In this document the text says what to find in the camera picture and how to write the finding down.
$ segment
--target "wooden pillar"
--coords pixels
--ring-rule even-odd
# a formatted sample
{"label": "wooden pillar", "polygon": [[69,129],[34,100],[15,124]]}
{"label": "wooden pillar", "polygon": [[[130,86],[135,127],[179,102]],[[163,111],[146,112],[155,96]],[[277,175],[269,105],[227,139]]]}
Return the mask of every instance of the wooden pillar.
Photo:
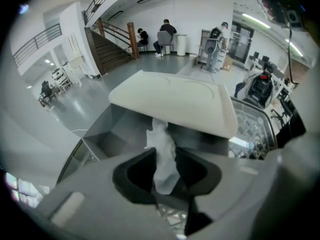
{"label": "wooden pillar", "polygon": [[104,32],[104,26],[102,25],[102,19],[98,18],[98,20],[96,22],[98,24],[98,29],[99,29],[100,35],[105,38],[106,36],[105,36],[105,32]]}
{"label": "wooden pillar", "polygon": [[131,44],[131,49],[132,49],[132,55],[136,58],[140,58],[140,54],[138,51],[138,46],[137,46],[137,40],[136,40],[136,32],[135,32],[135,26],[133,22],[129,22],[127,24],[128,27],[128,32],[129,32],[129,39],[130,39],[130,44]]}

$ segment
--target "glass door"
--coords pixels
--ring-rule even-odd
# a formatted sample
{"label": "glass door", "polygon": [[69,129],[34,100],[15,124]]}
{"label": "glass door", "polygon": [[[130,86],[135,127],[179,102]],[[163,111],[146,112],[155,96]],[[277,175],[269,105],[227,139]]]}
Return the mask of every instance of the glass door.
{"label": "glass door", "polygon": [[253,35],[253,29],[233,21],[228,45],[229,56],[234,60],[245,63]]}

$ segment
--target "cardboard box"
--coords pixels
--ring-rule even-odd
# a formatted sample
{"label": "cardboard box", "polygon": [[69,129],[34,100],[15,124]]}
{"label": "cardboard box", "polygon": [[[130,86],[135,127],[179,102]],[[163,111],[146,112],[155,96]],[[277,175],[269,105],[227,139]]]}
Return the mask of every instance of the cardboard box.
{"label": "cardboard box", "polygon": [[225,71],[229,71],[231,69],[233,61],[234,60],[232,58],[230,58],[229,55],[226,55],[225,59],[224,59],[224,62],[223,62],[223,65],[222,65],[222,69],[225,70]]}

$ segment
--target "crumpled white plastic bag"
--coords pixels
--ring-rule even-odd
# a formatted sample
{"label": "crumpled white plastic bag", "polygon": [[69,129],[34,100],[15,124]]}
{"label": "crumpled white plastic bag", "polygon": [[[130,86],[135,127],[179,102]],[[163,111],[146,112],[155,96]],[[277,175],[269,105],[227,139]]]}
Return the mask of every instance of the crumpled white plastic bag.
{"label": "crumpled white plastic bag", "polygon": [[156,170],[153,175],[155,190],[170,195],[180,175],[176,165],[176,145],[167,131],[168,122],[152,119],[152,131],[146,131],[146,149],[156,149]]}

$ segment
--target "person sitting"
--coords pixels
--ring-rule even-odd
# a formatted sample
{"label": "person sitting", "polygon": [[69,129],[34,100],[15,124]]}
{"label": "person sitting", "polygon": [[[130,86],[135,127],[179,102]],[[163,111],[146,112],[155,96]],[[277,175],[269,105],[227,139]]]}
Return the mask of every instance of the person sitting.
{"label": "person sitting", "polygon": [[254,68],[252,69],[244,78],[243,82],[238,83],[235,86],[235,93],[234,97],[239,100],[247,100],[250,96],[251,87],[254,84],[254,82],[257,80],[257,77],[266,75],[267,84],[265,84],[266,88],[271,89],[271,91],[267,91],[266,94],[268,94],[268,97],[265,98],[265,102],[263,104],[260,104],[261,107],[266,108],[272,99],[273,96],[273,89],[274,89],[274,83],[271,79],[271,74],[274,72],[275,68],[277,66],[271,62],[266,62],[263,65],[263,70]]}
{"label": "person sitting", "polygon": [[[172,41],[172,38],[174,37],[174,34],[177,33],[176,29],[174,26],[170,25],[169,23],[169,20],[168,19],[165,19],[163,21],[163,25],[161,26],[160,28],[160,31],[167,31],[170,35],[171,35],[171,41]],[[158,41],[155,41],[153,43],[153,47],[155,48],[155,56],[156,57],[161,57],[161,46],[159,45],[159,42]]]}
{"label": "person sitting", "polygon": [[137,37],[140,38],[140,41],[136,43],[136,45],[139,46],[145,46],[148,44],[148,33],[144,31],[142,28],[138,29]]}

